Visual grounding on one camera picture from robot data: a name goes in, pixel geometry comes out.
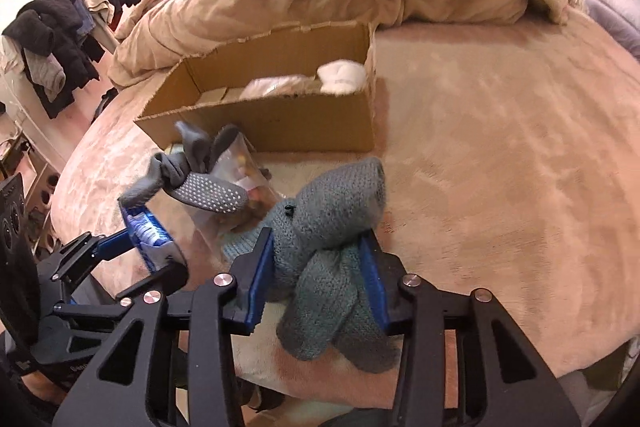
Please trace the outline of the left hand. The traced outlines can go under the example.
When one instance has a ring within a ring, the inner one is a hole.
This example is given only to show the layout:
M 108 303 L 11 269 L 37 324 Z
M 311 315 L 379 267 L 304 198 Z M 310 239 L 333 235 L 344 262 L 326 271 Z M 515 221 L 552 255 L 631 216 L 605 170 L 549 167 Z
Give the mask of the left hand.
M 22 383 L 28 391 L 40 400 L 60 405 L 66 398 L 67 392 L 52 383 L 43 373 L 35 372 L 21 377 Z

